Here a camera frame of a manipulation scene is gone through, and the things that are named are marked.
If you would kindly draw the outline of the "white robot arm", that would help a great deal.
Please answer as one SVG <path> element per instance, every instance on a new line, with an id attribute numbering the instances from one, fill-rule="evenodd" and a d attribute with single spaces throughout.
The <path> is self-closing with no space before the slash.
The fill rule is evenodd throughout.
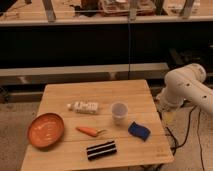
<path id="1" fill-rule="evenodd" d="M 177 109 L 188 100 L 213 115 L 213 89 L 203 84 L 205 79 L 206 71 L 197 63 L 169 71 L 164 77 L 165 87 L 158 94 L 160 108 Z"/>

